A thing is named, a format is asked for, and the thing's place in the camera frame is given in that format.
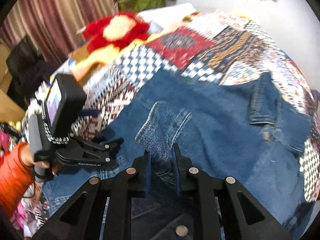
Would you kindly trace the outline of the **orange sleeved left forearm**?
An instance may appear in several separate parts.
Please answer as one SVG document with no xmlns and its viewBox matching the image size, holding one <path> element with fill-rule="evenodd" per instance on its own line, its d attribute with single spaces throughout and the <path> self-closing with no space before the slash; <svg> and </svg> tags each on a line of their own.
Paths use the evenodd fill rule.
<svg viewBox="0 0 320 240">
<path fill-rule="evenodd" d="M 12 218 L 21 198 L 33 182 L 31 168 L 21 159 L 22 150 L 27 146 L 26 142 L 21 142 L 1 157 L 1 208 L 7 219 Z"/>
</svg>

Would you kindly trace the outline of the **person's left hand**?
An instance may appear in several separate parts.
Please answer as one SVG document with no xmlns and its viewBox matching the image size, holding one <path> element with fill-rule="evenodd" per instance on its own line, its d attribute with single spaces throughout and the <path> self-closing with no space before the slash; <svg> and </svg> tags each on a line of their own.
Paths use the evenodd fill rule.
<svg viewBox="0 0 320 240">
<path fill-rule="evenodd" d="M 45 169 L 50 168 L 50 163 L 48 161 L 35 162 L 33 160 L 31 148 L 30 148 L 30 145 L 28 144 L 22 147 L 20 151 L 20 159 L 22 163 L 27 167 L 36 166 L 36 167 L 45 168 Z"/>
</svg>

